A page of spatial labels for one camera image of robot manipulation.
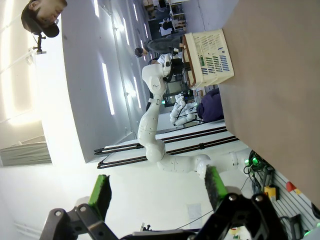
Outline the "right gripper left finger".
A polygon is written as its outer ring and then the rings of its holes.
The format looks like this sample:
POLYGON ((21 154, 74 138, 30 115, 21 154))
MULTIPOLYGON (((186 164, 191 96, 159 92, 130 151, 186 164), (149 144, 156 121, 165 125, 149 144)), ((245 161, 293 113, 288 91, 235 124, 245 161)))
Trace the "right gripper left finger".
POLYGON ((110 177, 100 174, 87 203, 75 206, 69 212, 52 209, 47 216, 41 240, 76 240, 88 234, 92 240, 116 240, 117 236, 105 223, 112 199, 110 177))

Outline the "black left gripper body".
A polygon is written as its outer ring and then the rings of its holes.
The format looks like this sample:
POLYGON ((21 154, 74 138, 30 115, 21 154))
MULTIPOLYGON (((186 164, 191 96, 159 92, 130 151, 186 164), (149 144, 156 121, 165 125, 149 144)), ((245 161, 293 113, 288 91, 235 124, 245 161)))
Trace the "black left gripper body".
POLYGON ((174 75, 179 75, 184 69, 184 63, 181 58, 173 58, 170 60, 170 71, 168 76, 165 77, 166 82, 170 82, 174 75))

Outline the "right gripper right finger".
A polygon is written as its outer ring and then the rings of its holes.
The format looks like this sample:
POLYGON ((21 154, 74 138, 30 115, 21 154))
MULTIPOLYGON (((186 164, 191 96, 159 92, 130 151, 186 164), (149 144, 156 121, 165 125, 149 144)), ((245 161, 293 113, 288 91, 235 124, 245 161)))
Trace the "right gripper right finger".
POLYGON ((228 192, 217 168, 208 165, 204 183, 213 214, 195 235, 196 240, 223 240, 230 229, 245 227, 253 240, 286 240, 270 199, 263 193, 246 198, 228 192))

